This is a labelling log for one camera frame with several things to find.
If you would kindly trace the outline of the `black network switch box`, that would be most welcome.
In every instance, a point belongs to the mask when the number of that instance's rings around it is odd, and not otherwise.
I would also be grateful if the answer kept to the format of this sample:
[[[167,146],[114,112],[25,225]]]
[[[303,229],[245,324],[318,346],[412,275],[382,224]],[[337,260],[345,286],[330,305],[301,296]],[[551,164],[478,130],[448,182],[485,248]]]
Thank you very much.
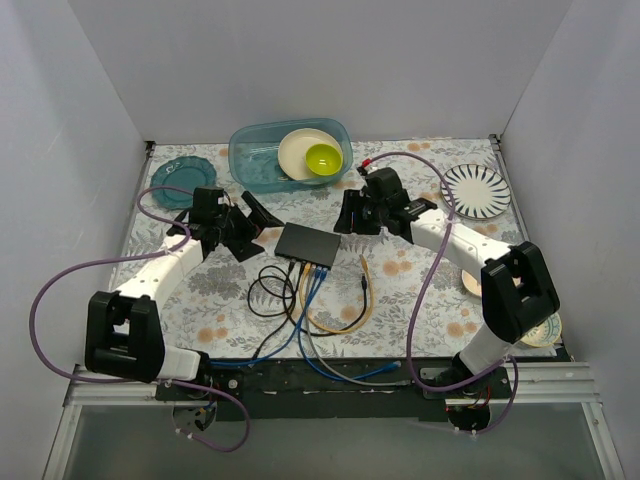
[[[340,242],[338,234],[288,222],[282,230],[274,255],[331,269]]]

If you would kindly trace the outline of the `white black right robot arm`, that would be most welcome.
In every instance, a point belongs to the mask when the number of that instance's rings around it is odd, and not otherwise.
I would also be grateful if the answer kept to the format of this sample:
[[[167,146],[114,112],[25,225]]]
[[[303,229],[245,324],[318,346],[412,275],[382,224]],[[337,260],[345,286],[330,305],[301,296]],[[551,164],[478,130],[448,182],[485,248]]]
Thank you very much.
[[[436,377],[412,375],[422,389],[456,390],[475,397],[512,347],[559,310],[560,301],[541,250],[529,241],[509,245],[454,221],[426,199],[410,199],[390,167],[359,170],[365,185],[347,190],[334,226],[340,234],[376,235],[381,229],[435,252],[468,272],[481,285],[483,326]]]

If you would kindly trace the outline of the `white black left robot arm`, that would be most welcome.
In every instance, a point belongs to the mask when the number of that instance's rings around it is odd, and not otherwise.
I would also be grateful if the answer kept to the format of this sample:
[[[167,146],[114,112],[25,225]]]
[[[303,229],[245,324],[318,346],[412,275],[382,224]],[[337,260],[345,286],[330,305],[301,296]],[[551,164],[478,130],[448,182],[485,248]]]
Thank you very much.
[[[211,392],[207,354],[167,345],[160,314],[179,284],[218,246],[243,262],[263,252],[255,241],[264,230],[282,226],[250,192],[241,197],[248,213],[222,188],[196,188],[190,207],[170,220],[160,249],[146,256],[137,273],[114,291],[91,297],[84,356],[89,371],[144,383],[178,380],[193,400]]]

